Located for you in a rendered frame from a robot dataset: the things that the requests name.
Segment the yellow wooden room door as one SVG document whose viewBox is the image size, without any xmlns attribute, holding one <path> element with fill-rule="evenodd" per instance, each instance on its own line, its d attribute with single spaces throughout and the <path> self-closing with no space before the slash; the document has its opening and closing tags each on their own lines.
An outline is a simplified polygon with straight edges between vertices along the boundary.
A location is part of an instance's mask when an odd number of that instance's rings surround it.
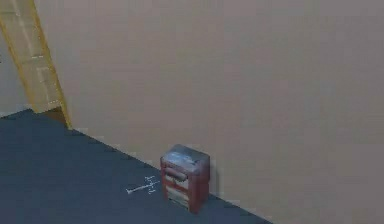
<svg viewBox="0 0 384 224">
<path fill-rule="evenodd" d="M 35 113 L 58 109 L 72 129 L 67 103 L 34 0 L 0 0 L 0 30 Z"/>
</svg>

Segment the white spider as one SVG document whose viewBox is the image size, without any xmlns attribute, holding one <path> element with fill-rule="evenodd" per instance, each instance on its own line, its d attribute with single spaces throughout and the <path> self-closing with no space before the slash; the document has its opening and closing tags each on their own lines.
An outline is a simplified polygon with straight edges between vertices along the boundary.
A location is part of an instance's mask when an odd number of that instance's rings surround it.
<svg viewBox="0 0 384 224">
<path fill-rule="evenodd" d="M 128 194 L 133 194 L 140 190 L 146 190 L 148 194 L 152 194 L 156 191 L 156 185 L 160 183 L 160 180 L 155 176 L 145 176 L 144 181 L 145 183 L 141 186 L 134 187 L 131 189 L 126 188 L 126 192 Z"/>
</svg>

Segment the red chest of drawers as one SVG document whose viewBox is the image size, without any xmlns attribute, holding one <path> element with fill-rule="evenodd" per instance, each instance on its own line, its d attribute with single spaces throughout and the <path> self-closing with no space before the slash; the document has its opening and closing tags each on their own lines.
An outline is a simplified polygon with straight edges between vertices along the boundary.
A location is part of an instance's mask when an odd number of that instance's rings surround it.
<svg viewBox="0 0 384 224">
<path fill-rule="evenodd" d="M 160 158 L 166 200 L 197 214 L 209 196 L 210 156 L 176 144 Z"/>
</svg>

